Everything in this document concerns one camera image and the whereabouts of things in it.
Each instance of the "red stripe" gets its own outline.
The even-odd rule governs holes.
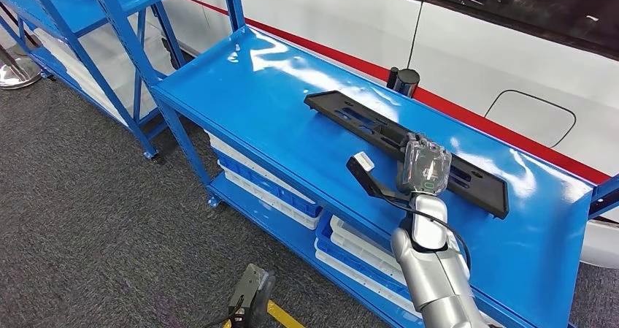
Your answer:
[[[220,12],[222,14],[227,15],[228,11],[225,9],[221,9],[219,7],[215,7],[210,4],[206,4],[203,1],[199,0],[190,0],[197,4],[200,4],[204,7],[212,9],[216,12]],[[348,55],[346,53],[340,52],[339,50],[335,50],[333,48],[326,47],[325,45],[321,45],[320,43],[316,43],[310,41],[309,39],[305,39],[303,37],[299,37],[295,34],[288,33],[286,31],[282,31],[278,28],[260,23],[256,20],[251,20],[249,18],[245,18],[245,22],[251,26],[257,27],[261,30],[269,32],[277,37],[288,40],[289,42],[295,43],[307,49],[310,49],[316,53],[322,54],[323,56],[327,56],[335,61],[339,61],[342,64],[346,64],[354,69],[362,71],[370,76],[376,78],[386,79],[389,75],[389,70],[385,69],[376,64],[372,64],[368,61],[365,61],[360,58],[356,58],[354,56]],[[478,115],[472,111],[465,109],[457,104],[454,104],[440,96],[432,94],[426,91],[423,88],[418,88],[415,92],[415,98],[420,102],[427,104],[434,109],[443,112],[459,121],[462,121],[470,126],[479,129],[491,136],[497,137],[500,140],[503,140],[511,145],[519,147],[520,149],[531,153],[535,156],[540,157],[550,163],[553,163],[563,169],[570,171],[576,175],[579,175],[582,178],[585,178],[594,183],[602,183],[605,180],[609,179],[610,176],[605,173],[594,169],[593,167],[589,167],[579,161],[576,161],[568,156],[565,156],[557,151],[554,151],[544,145],[535,142],[534,140],[530,140],[527,137],[524,137],[522,134],[518,134],[510,129],[507,129],[493,121],[484,118],[481,115]]]

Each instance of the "metal stanchion base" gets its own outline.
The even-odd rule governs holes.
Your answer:
[[[0,67],[0,88],[18,89],[31,85],[41,79],[41,68],[30,58],[16,58],[15,62],[21,68],[24,76],[18,71],[13,71],[9,64]]]

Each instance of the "black cable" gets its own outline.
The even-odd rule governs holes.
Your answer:
[[[244,296],[241,295],[239,297],[239,301],[237,301],[237,305],[234,306],[234,309],[232,310],[232,313],[230,313],[226,317],[223,317],[221,319],[216,319],[216,320],[214,320],[214,321],[212,321],[210,323],[205,324],[204,328],[221,325],[223,322],[228,321],[229,319],[234,319],[236,317],[242,318],[243,317],[242,315],[237,315],[237,311],[241,308],[241,305],[243,304],[243,299],[244,299]]]
[[[447,224],[447,222],[436,218],[432,215],[428,215],[427,213],[422,213],[421,211],[417,211],[417,210],[413,210],[410,207],[406,207],[406,206],[402,206],[402,205],[398,205],[395,202],[392,202],[391,200],[387,199],[385,196],[382,196],[382,198],[388,202],[389,204],[397,207],[398,209],[402,209],[408,213],[414,213],[415,215],[419,215],[422,217],[425,217],[427,219],[429,219],[430,221],[436,222],[438,224],[440,224],[441,226],[445,227],[446,229],[449,229],[450,232],[453,233],[453,235],[455,235],[456,238],[458,238],[458,240],[460,241],[460,244],[462,244],[462,248],[464,248],[464,257],[466,258],[466,266],[469,268],[469,271],[471,271],[471,253],[469,252],[469,247],[466,246],[466,243],[464,242],[464,239],[462,238],[462,236],[457,233],[454,228],[452,228],[452,226],[450,226],[449,224]]]

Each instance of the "black cylinder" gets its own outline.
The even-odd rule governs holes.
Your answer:
[[[404,96],[413,98],[417,84],[419,84],[419,73],[413,69],[402,69],[398,71],[393,89]]]
[[[393,87],[396,85],[396,79],[398,78],[398,68],[397,67],[392,67],[391,70],[389,70],[389,78],[387,79],[387,88],[389,89],[393,89]]]

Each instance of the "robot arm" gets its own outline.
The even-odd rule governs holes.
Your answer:
[[[422,216],[447,223],[447,206],[437,195],[447,187],[450,164],[451,154],[443,147],[411,134],[396,180],[399,193],[374,180],[369,174],[374,165],[364,153],[350,158],[347,166],[369,195],[408,202],[408,207],[400,207],[409,212],[393,232],[391,247],[426,327],[488,328],[475,305],[457,245],[447,241],[443,225]]]
[[[429,215],[443,213],[438,218],[446,221],[447,208],[441,199],[421,194],[413,203],[415,210]],[[445,241],[447,230],[441,226],[442,234],[438,236],[434,232],[415,232],[422,223],[420,218],[424,217],[404,219],[391,235],[391,248],[423,323],[427,328],[487,328],[475,305],[462,255]]]

